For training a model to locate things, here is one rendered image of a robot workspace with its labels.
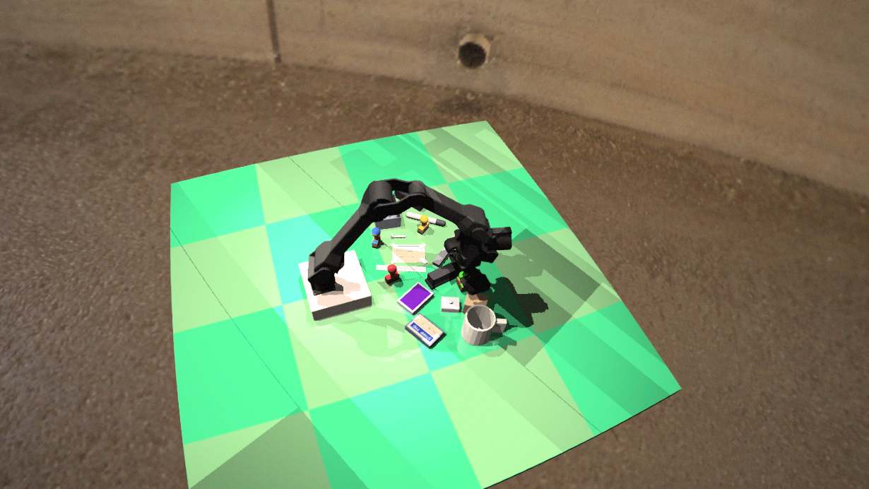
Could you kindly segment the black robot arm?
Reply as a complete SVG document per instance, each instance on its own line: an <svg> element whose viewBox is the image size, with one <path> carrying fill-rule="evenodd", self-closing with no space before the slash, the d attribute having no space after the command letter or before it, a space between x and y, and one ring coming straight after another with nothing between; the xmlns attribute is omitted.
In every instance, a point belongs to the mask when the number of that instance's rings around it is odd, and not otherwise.
<svg viewBox="0 0 869 489"><path fill-rule="evenodd" d="M392 191L409 193L393 202ZM485 210L473 204L460 204L419 179L376 179L363 194L360 207L349 217L331 240L324 240L309 254L307 281L313 295L335 291L335 273L345 266L345 253L349 247L375 221L388 216L400 215L411 207L423 207L435 215L452 221L460 250L468 257L483 252L478 263L492 263L498 257L497 250L512 248L511 227L491 228ZM335 289L334 289L335 288Z"/></svg>

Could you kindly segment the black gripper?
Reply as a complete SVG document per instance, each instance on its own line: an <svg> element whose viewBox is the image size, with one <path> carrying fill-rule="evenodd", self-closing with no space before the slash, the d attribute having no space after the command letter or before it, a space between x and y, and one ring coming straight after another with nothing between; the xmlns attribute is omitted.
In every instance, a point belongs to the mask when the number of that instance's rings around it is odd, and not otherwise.
<svg viewBox="0 0 869 489"><path fill-rule="evenodd" d="M479 257L483 257L482 251L474 257L468 257L468 255L465 255L460 250L460 242L457 242L455 237L447 238L444 242L444 248L447 253L452 250L449 258L458 276L461 271L468 274L460 279L464 288L467 288L469 295L477 295L477 293L484 293L489 290L490 283L486 274L481 274L481 271L477 270L477 266L481 265L481 263L478 263L478 260Z"/></svg>

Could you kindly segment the beige mug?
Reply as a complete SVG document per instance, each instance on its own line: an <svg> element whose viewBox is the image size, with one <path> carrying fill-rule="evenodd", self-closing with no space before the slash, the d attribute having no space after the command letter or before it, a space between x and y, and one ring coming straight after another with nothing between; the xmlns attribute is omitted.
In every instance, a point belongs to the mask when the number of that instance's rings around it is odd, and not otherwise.
<svg viewBox="0 0 869 489"><path fill-rule="evenodd" d="M473 305L467 310L461 336L472 346L483 345L492 332L503 333L507 320L496 319L494 312L485 305ZM500 326L494 326L500 325Z"/></svg>

